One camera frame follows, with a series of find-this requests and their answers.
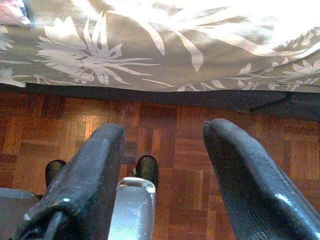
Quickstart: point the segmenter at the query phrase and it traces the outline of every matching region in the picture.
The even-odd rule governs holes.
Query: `black shoe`
[[[54,160],[47,164],[45,167],[45,184],[48,187],[55,176],[60,172],[60,170],[66,165],[65,161]]]
[[[142,156],[136,167],[136,177],[149,180],[155,187],[158,185],[158,164],[153,156]]]

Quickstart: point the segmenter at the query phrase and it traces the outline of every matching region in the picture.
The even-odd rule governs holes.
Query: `bed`
[[[24,2],[30,28],[0,25],[2,84],[320,92],[316,1]]]

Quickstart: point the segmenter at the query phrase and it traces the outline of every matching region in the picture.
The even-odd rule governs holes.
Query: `parquet floor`
[[[68,161],[101,124],[117,123],[126,129],[121,177],[144,154],[158,160],[154,240],[234,240],[202,140],[214,118],[257,138],[320,211],[319,122],[53,95],[0,92],[0,187],[43,194],[48,162]]]

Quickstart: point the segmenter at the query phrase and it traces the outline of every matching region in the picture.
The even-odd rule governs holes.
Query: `floral bedspread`
[[[32,0],[0,83],[320,93],[320,1]]]

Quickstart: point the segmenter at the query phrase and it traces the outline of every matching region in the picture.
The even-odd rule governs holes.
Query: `pillow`
[[[0,24],[30,27],[31,23],[22,0],[0,0]]]

